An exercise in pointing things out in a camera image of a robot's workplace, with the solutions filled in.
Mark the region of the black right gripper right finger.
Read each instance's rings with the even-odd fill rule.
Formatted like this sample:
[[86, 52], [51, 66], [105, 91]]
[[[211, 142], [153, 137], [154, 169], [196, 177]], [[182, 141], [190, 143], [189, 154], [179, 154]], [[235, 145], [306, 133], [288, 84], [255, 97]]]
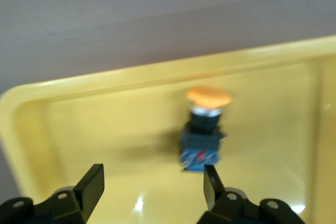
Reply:
[[204, 167], [203, 191], [208, 211], [198, 223], [304, 223], [282, 200], [266, 198], [255, 205], [243, 191], [225, 187], [213, 165]]

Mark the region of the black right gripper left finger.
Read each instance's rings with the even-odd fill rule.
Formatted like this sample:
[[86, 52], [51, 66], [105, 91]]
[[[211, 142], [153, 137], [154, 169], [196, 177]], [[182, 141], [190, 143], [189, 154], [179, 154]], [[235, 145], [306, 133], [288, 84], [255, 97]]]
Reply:
[[104, 166], [94, 164], [74, 186], [34, 204], [16, 197], [1, 204], [1, 223], [87, 223], [104, 192]]

